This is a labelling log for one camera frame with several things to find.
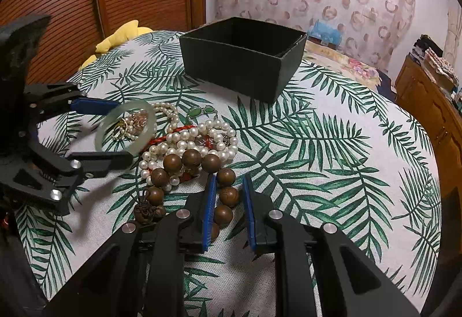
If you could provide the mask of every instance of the tablecloth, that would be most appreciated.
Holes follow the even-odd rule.
[[[256,190],[302,223],[335,222],[420,310],[437,262],[441,208],[433,150],[419,122],[356,81],[309,61],[302,61],[272,106],[195,80],[184,74],[179,36],[139,36],[70,81],[91,97],[173,102],[182,121],[190,107],[212,105],[240,140],[230,166],[237,185],[251,172]],[[217,61],[215,73],[226,79],[232,71]],[[91,151],[99,120],[63,114],[44,122],[39,138],[61,154]],[[123,143],[110,139],[105,147],[117,150]],[[168,211],[183,206],[205,180],[202,175],[166,195]],[[68,216],[31,206],[17,211],[25,251],[48,298],[130,218],[130,196],[144,185],[135,166],[86,180],[73,194]],[[191,316],[275,313],[273,256],[254,259],[242,204],[208,252],[188,257],[184,279]]]

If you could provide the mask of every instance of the yellow plush toy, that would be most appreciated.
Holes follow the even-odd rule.
[[[88,66],[90,63],[93,63],[95,60],[96,60],[96,55],[93,54],[79,67],[79,71],[83,70],[86,66]]]
[[[132,20],[122,25],[114,34],[107,37],[96,45],[96,52],[107,53],[110,48],[122,45],[124,42],[133,40],[138,36],[138,20]]]
[[[98,45],[96,45],[96,53],[105,54],[110,48],[122,45],[123,43],[133,40],[135,37],[141,36],[142,34],[152,32],[151,28],[138,27],[138,20],[132,20],[122,25],[117,29],[114,34],[106,37]],[[89,57],[80,67],[79,71],[84,69],[90,63],[96,60],[96,55]]]

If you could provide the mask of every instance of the blue gripper pad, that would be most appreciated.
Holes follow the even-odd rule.
[[[243,202],[244,202],[244,210],[245,210],[245,217],[247,223],[247,238],[249,240],[250,248],[253,252],[256,251],[256,240],[255,240],[255,217],[254,217],[254,210],[252,206],[252,198],[250,193],[253,193],[253,186],[252,180],[250,176],[246,174],[242,180],[242,187],[243,187]]]
[[[117,101],[81,97],[71,102],[70,109],[79,114],[108,115],[112,109],[119,105],[120,103]]]
[[[212,225],[213,225],[213,211],[215,208],[215,200],[217,196],[217,177],[215,174],[210,174],[207,180],[205,189],[206,204],[204,215],[202,217],[202,250],[208,251],[209,245],[212,241]]]

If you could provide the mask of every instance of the ring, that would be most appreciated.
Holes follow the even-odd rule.
[[[151,140],[152,134],[154,132],[154,127],[156,126],[157,118],[156,113],[154,112],[153,107],[144,100],[133,100],[128,101],[124,104],[121,104],[114,109],[112,109],[109,114],[103,119],[103,121],[98,126],[95,137],[95,149],[97,152],[103,151],[103,138],[105,137],[106,130],[112,126],[112,124],[117,121],[121,114],[126,111],[133,109],[144,109],[147,112],[147,125],[144,126],[143,131],[138,136],[138,139],[131,143],[125,150],[131,153],[133,156],[136,156],[141,150],[143,150],[146,144]]]

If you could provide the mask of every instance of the wooden bead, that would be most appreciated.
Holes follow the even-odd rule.
[[[169,154],[163,159],[163,168],[169,174],[174,174],[181,170],[181,158],[176,154]]]
[[[202,169],[209,174],[217,172],[220,167],[220,158],[215,154],[207,154],[202,160]]]
[[[162,205],[163,191],[157,187],[149,187],[149,195],[147,197],[147,201],[149,201],[152,206]]]
[[[228,187],[233,185],[236,181],[236,174],[229,167],[225,167],[217,172],[217,182],[222,187]]]
[[[239,192],[234,187],[222,188],[219,192],[220,201],[223,205],[234,208],[239,204]]]
[[[156,217],[164,217],[166,214],[167,210],[165,210],[163,205],[156,207]]]
[[[155,210],[149,204],[136,204],[135,208],[133,209],[135,221],[142,225],[147,225],[150,223],[154,217],[154,214]]]
[[[232,221],[232,210],[226,205],[219,205],[213,213],[213,220],[220,227],[226,227]]]
[[[158,167],[151,172],[151,181],[155,187],[163,187],[170,181],[169,174],[162,167]]]
[[[217,240],[218,235],[220,234],[220,227],[214,222],[212,224],[212,243]]]
[[[195,149],[188,149],[183,153],[183,165],[186,167],[198,167],[202,162],[202,156]]]

